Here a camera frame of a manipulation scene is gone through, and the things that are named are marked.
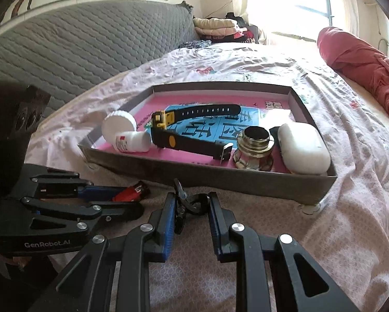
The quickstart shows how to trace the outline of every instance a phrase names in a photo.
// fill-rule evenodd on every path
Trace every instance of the window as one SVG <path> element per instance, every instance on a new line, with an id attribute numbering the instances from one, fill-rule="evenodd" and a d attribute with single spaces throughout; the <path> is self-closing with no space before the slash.
<path id="1" fill-rule="evenodd" d="M 333 25 L 330 0 L 273 1 L 277 3 L 272 13 L 273 32 L 316 40 L 321 29 Z"/>

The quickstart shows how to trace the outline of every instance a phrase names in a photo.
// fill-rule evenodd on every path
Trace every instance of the beige blanket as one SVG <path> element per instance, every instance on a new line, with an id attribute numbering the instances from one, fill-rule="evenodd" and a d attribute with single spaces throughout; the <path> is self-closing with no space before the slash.
<path id="1" fill-rule="evenodd" d="M 205 68 L 209 74 L 200 74 Z M 27 162 L 78 171 L 97 185 L 132 184 L 135 180 L 88 164 L 78 142 L 147 86 L 185 81 L 278 83 L 291 85 L 300 95 L 338 173 L 326 200 L 318 207 L 303 207 L 217 189 L 221 205 L 261 234 L 290 233 L 363 312 L 377 311 L 389 295 L 389 132 L 321 59 L 236 43 L 173 51 L 94 87 L 55 112 L 33 136 Z M 189 193 L 210 190 L 193 188 Z M 141 219 L 102 233 L 122 235 L 146 222 L 167 192 L 152 186 Z M 189 217 L 175 237 L 170 260 L 150 266 L 152 311 L 235 311 L 235 266 L 217 262 L 204 231 L 207 217 Z M 71 257 L 54 259 L 61 267 Z"/>
<path id="2" fill-rule="evenodd" d="M 193 18 L 195 27 L 202 29 L 219 29 L 236 27 L 238 22 L 230 18 Z"/>
<path id="3" fill-rule="evenodd" d="M 239 28 L 238 26 L 231 28 L 219 28 L 219 29 L 202 29 L 195 27 L 197 34 L 210 35 L 210 36 L 228 36 L 236 34 L 238 31 L 247 31 L 247 28 Z"/>

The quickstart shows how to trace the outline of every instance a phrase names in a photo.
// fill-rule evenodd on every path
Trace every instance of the curtain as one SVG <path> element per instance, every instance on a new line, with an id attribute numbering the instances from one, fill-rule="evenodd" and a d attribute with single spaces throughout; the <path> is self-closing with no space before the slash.
<path id="1" fill-rule="evenodd" d="M 331 0 L 333 25 L 359 36 L 359 10 L 357 0 Z"/>
<path id="2" fill-rule="evenodd" d="M 270 44 L 272 32 L 317 39 L 329 25 L 328 18 L 297 8 L 297 5 L 327 13 L 325 0 L 233 0 L 233 12 L 261 30 L 260 43 Z M 356 0 L 331 0 L 333 25 L 359 35 Z"/>

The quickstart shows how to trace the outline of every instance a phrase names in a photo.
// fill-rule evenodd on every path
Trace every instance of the black clip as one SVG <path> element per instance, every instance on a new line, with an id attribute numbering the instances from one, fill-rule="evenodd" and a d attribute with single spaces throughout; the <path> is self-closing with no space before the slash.
<path id="1" fill-rule="evenodd" d="M 210 193 L 209 223 L 220 262 L 236 262 L 236 310 L 271 311 L 265 261 L 269 261 L 279 312 L 358 312 L 322 267 L 288 234 L 258 235 L 222 209 Z"/>
<path id="2" fill-rule="evenodd" d="M 169 193 L 164 207 L 126 236 L 110 240 L 103 235 L 94 236 L 29 312 L 108 312 L 117 262 L 121 262 L 121 267 L 116 310 L 148 312 L 149 262 L 165 262 L 170 255 L 175 207 L 176 197 Z"/>
<path id="3" fill-rule="evenodd" d="M 91 185 L 78 173 L 24 164 L 11 193 L 0 200 L 0 253 L 13 257 L 77 251 L 101 224 L 142 216 L 139 202 L 92 201 L 85 206 L 41 200 L 77 197 L 79 189 Z"/>
<path id="4" fill-rule="evenodd" d="M 183 231 L 186 214 L 205 215 L 209 211 L 210 198 L 206 193 L 197 193 L 188 197 L 177 178 L 174 179 L 174 191 L 177 197 L 174 233 L 179 235 Z"/>

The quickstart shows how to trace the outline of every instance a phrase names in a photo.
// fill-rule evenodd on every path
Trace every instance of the blue gripper pad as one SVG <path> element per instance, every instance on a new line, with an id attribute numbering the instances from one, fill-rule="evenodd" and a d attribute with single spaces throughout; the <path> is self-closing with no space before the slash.
<path id="1" fill-rule="evenodd" d="M 215 205 L 214 201 L 210 201 L 210 210 L 209 210 L 209 225 L 210 225 L 210 234 L 212 235 L 212 243 L 215 255 L 218 257 L 218 260 L 222 254 L 222 245 L 220 243 L 220 231 L 216 219 Z"/>
<path id="2" fill-rule="evenodd" d="M 148 222 L 155 227 L 155 231 L 144 245 L 144 255 L 149 262 L 166 262 L 170 256 L 174 239 L 175 211 L 176 197 L 169 193 L 164 207 L 151 214 Z"/>

